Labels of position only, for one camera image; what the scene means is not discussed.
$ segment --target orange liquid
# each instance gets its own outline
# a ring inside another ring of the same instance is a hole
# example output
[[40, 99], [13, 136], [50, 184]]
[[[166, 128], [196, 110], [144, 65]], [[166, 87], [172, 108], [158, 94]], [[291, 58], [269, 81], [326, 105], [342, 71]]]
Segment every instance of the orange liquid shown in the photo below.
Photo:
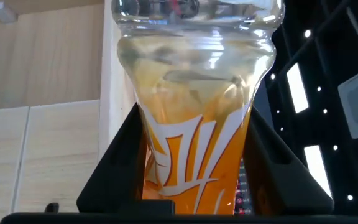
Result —
[[120, 40], [153, 152], [144, 199], [173, 200], [176, 213], [233, 213], [250, 105], [274, 59], [267, 49], [212, 38]]

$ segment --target white graphic on label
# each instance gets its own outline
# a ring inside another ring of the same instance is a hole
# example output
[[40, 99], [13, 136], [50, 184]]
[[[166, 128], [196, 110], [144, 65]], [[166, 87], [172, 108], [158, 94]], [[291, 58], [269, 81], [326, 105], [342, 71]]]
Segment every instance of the white graphic on label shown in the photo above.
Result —
[[[216, 121], [210, 121], [208, 123], [204, 123], [200, 127], [200, 134], [198, 138], [197, 148], [196, 148], [196, 157], [194, 163], [194, 169], [191, 176], [191, 181], [186, 181], [186, 163], [188, 158], [188, 153], [190, 150], [191, 142], [193, 140], [193, 136], [197, 130], [199, 123], [202, 120], [202, 115], [199, 115], [191, 120], [178, 123], [178, 124], [158, 124], [150, 111], [142, 105], [142, 109], [144, 111], [145, 118], [150, 125], [155, 137], [157, 138], [158, 143], [161, 145], [164, 154], [155, 150], [153, 141], [150, 141], [151, 149], [153, 151], [156, 166], [156, 173], [158, 179], [160, 180], [163, 187], [159, 192], [160, 195], [163, 196], [174, 196], [179, 195], [185, 192], [192, 187], [199, 185], [196, 203], [194, 208], [194, 213], [196, 213], [198, 205], [201, 200], [201, 195], [206, 187], [208, 182], [212, 182], [217, 180], [217, 178], [211, 178], [211, 174], [219, 159], [221, 158], [225, 148], [229, 144], [233, 135], [236, 133], [238, 128], [241, 126], [244, 117], [249, 109], [249, 105], [244, 105], [242, 108], [235, 110], [229, 116], [227, 116], [222, 130], [219, 134], [218, 140], [213, 148], [211, 157], [208, 160], [206, 165], [206, 169], [204, 171], [204, 175], [198, 178], [201, 163], [206, 154], [206, 150], [208, 148], [209, 141], [213, 135]], [[177, 161], [177, 184], [175, 186], [165, 186], [168, 182], [168, 178], [171, 172], [171, 154], [168, 145], [168, 138], [174, 138], [181, 136], [181, 143], [179, 148], [179, 155]], [[153, 174], [147, 174], [147, 180], [154, 182], [157, 181], [155, 178], [150, 178]]]

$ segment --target clear plastic bottle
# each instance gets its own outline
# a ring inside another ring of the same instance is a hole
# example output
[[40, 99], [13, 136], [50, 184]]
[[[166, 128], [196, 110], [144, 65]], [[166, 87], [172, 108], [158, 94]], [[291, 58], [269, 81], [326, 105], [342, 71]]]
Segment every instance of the clear plastic bottle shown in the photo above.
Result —
[[232, 214], [282, 1], [115, 0], [112, 12], [153, 152], [144, 198], [173, 200], [177, 213]]

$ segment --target black holder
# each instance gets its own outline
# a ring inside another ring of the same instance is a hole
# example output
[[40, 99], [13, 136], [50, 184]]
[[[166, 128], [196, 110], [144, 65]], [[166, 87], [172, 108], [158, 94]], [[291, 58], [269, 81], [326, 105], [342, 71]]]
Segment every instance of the black holder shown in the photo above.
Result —
[[[141, 200], [138, 191], [144, 178], [138, 170], [144, 170], [144, 163], [139, 162], [142, 136], [139, 107], [135, 105], [78, 197], [80, 212], [116, 213], [122, 204]], [[257, 215], [332, 212], [331, 198], [255, 108], [244, 165]]]
[[358, 223], [325, 215], [333, 201], [255, 108], [244, 164], [257, 216], [174, 215], [172, 201], [141, 200], [146, 141], [139, 112], [134, 105], [86, 183], [76, 202], [80, 213], [16, 213], [1, 223]]

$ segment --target orange label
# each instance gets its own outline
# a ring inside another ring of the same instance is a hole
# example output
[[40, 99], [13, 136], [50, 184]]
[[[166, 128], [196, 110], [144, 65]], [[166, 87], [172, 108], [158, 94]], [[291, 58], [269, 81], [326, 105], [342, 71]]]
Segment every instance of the orange label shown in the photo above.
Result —
[[173, 200], [176, 213], [232, 214], [249, 105], [178, 124], [160, 124], [141, 107], [153, 152], [144, 198]]

